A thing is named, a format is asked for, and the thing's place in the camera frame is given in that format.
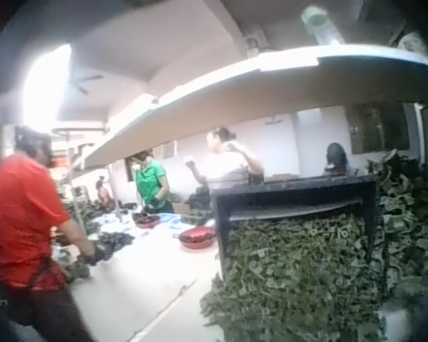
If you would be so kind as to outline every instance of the red shirt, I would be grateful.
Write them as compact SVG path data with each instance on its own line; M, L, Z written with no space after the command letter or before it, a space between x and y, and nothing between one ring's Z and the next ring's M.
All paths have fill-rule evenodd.
M49 171L22 154L0 164L0 279L25 287L51 258L51 228L70 219ZM56 264L35 283L36 290L58 289L64 283Z

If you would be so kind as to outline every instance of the red bowl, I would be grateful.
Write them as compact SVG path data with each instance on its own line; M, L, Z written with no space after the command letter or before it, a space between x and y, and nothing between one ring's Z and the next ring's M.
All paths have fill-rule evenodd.
M203 235L212 234L213 237L204 239L201 242L187 242L183 241L184 238L196 238L202 237ZM215 229L212 227L195 227L189 230L186 230L184 233L179 235L180 243L188 249L204 249L212 246L215 242Z
M136 222L136 226L141 229L152 229L155 228L160 224L160 218L156 219L155 221L149 222L149 223L140 223L140 220Z

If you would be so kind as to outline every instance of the man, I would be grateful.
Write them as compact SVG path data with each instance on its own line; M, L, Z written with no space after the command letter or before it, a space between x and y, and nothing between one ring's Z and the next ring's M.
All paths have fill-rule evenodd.
M87 239L69 216L47 167L51 138L16 131L16 153L0 164L0 301L9 318L33 326L48 342L91 342L60 267L51 259L57 227L95 264L105 249Z
M337 142L332 142L327 148L327 166L325 176L362 176L363 172L355 167L351 167L347 161L347 154Z

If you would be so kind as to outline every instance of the overhead shelf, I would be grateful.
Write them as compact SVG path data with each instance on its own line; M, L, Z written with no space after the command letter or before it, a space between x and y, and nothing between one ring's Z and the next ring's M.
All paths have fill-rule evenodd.
M313 46L298 49L317 56L317 66L249 71L212 83L182 98L139 113L110 132L84 156L98 167L219 125L311 108L374 101L428 101L428 59L380 46ZM176 90L190 85L183 85Z

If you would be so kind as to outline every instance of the green shirt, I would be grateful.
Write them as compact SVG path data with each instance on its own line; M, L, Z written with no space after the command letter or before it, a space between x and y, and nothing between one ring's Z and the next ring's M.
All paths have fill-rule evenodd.
M146 169L136 170L136 189L145 203L149 203L160 191L160 178L166 176L165 169L157 160L153 160ZM158 208L165 205L166 198L159 203Z

